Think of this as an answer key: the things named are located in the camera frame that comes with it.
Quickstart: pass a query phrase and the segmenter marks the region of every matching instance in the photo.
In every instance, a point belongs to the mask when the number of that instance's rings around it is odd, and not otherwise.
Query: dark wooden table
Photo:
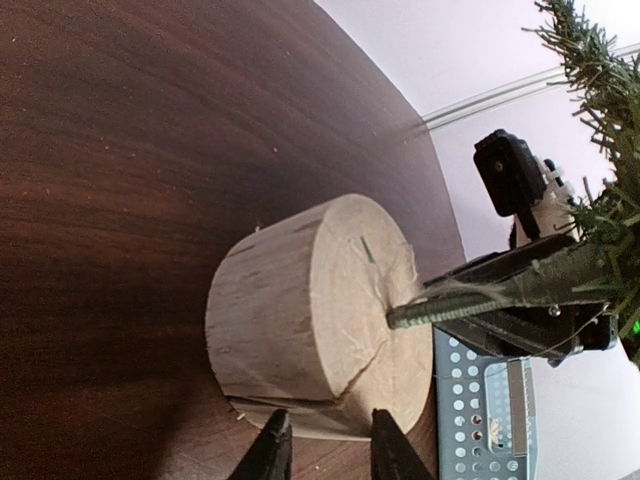
[[[256,226],[359,192],[425,277],[463,260],[418,115],[309,0],[3,0],[0,113],[3,479],[225,478],[257,431],[203,319]],[[410,438],[433,468],[433,395]],[[295,449],[368,478],[366,444]]]

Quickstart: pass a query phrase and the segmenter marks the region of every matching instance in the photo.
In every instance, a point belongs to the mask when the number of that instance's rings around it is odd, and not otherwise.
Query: green pine needles
[[[565,83],[580,102],[576,116],[591,127],[591,140],[615,170],[602,195],[582,201],[573,214],[605,272],[591,286],[610,292],[620,337],[640,363],[640,55],[627,61],[612,53],[615,38],[577,13],[573,0],[536,5],[553,20],[534,32],[562,57]]]

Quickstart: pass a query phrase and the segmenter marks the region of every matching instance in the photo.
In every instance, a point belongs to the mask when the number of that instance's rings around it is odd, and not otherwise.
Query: metal bolt
[[[562,314],[562,310],[559,305],[551,305],[549,307],[549,316],[550,317],[559,317]]]

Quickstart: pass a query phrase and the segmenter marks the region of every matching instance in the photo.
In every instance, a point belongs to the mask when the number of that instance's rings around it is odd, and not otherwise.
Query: white molding
[[[640,43],[616,49],[615,53],[625,58],[639,55]],[[473,117],[508,103],[565,86],[557,85],[557,82],[563,81],[564,78],[562,67],[545,70],[423,115],[422,120],[427,124],[428,129],[433,131],[458,120]]]

